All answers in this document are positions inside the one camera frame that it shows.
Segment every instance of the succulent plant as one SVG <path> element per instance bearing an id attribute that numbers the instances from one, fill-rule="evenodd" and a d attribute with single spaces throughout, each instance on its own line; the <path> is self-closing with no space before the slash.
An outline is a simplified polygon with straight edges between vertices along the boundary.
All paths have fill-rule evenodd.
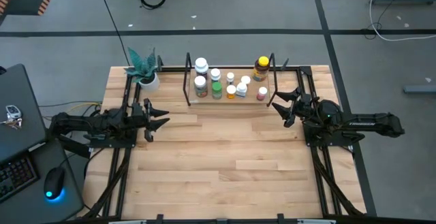
<path id="1" fill-rule="evenodd" d="M 135 77 L 134 82 L 139 82 L 143 78 L 151 78 L 156 72 L 156 56 L 155 49 L 149 55 L 149 57 L 142 59 L 135 50 L 129 48 L 130 60 L 133 63 L 133 67 L 125 68 L 128 75 Z"/>

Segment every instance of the white pot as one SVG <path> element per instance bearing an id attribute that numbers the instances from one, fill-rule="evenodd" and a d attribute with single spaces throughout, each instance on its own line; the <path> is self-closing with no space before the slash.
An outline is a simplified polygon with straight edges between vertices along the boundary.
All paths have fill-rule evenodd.
<path id="1" fill-rule="evenodd" d="M 144 84 L 141 81 L 139 81 L 139 84 L 141 85 L 141 88 L 144 91 L 153 92 L 159 88 L 160 82 L 159 82 L 159 78 L 157 77 L 156 73 L 155 73 L 155 79 L 152 82 L 150 82 L 148 84 Z"/>

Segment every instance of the white bottle cap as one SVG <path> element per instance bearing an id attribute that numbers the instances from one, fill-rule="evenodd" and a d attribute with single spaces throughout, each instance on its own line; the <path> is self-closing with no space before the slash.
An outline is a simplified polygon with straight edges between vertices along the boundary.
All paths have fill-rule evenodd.
<path id="1" fill-rule="evenodd" d="M 196 71 L 198 71 L 199 73 L 204 73 L 207 71 L 208 68 L 209 66 L 207 65 L 207 61 L 205 58 L 200 57 L 196 59 Z"/>
<path id="2" fill-rule="evenodd" d="M 211 78 L 213 80 L 218 80 L 221 78 L 221 72 L 219 71 L 219 69 L 214 68 L 211 70 Z"/>
<path id="3" fill-rule="evenodd" d="M 227 93 L 235 94 L 236 93 L 236 87 L 234 85 L 227 86 Z"/>
<path id="4" fill-rule="evenodd" d="M 228 79 L 229 81 L 233 81 L 233 79 L 234 79 L 234 74 L 233 74 L 232 72 L 227 73 L 227 79 Z"/>
<path id="5" fill-rule="evenodd" d="M 240 92 L 247 92 L 247 85 L 245 83 L 239 83 L 238 86 L 236 87 L 237 91 Z"/>
<path id="6" fill-rule="evenodd" d="M 243 76 L 242 78 L 240 78 L 240 81 L 246 85 L 249 85 L 251 82 L 251 78 L 249 76 Z"/>
<path id="7" fill-rule="evenodd" d="M 265 87 L 260 87 L 260 88 L 259 88 L 259 94 L 261 94 L 261 95 L 266 95 L 267 92 L 268 92 L 268 89 L 267 89 L 267 88 L 265 88 Z"/>
<path id="8" fill-rule="evenodd" d="M 203 76 L 197 76 L 196 79 L 193 80 L 197 87 L 202 87 L 206 84 L 206 78 Z"/>

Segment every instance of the computer mouse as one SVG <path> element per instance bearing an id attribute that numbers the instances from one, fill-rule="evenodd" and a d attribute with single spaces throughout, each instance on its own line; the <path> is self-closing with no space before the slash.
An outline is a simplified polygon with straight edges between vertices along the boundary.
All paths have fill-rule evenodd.
<path id="1" fill-rule="evenodd" d="M 44 195 L 48 199 L 55 199 L 61 194 L 64 176 L 65 170 L 61 166 L 52 168 L 47 173 L 44 181 Z"/>

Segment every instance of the white cable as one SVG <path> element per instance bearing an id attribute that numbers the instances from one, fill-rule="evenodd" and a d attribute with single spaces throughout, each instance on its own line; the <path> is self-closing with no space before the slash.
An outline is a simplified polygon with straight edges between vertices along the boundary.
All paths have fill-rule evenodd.
<path id="1" fill-rule="evenodd" d="M 376 33 L 376 34 L 377 34 L 381 39 L 386 40 L 386 41 L 395 42 L 395 41 L 413 40 L 413 39 L 429 39 L 429 38 L 432 38 L 432 37 L 436 37 L 436 35 L 426 36 L 426 37 L 407 37 L 407 38 L 403 38 L 403 39 L 387 39 L 387 38 L 385 38 L 385 37 L 382 37 L 382 36 L 380 35 L 380 33 L 377 31 L 377 29 L 374 27 L 373 16 L 372 16 L 372 13 L 371 13 L 371 11 L 372 11 L 372 7 L 371 7 L 371 6 L 372 6 L 372 5 L 373 5 L 373 0 L 370 0 L 370 1 L 369 1 L 369 19 L 371 20 L 371 26 L 373 26 L 373 29 L 374 29 L 375 33 Z"/>

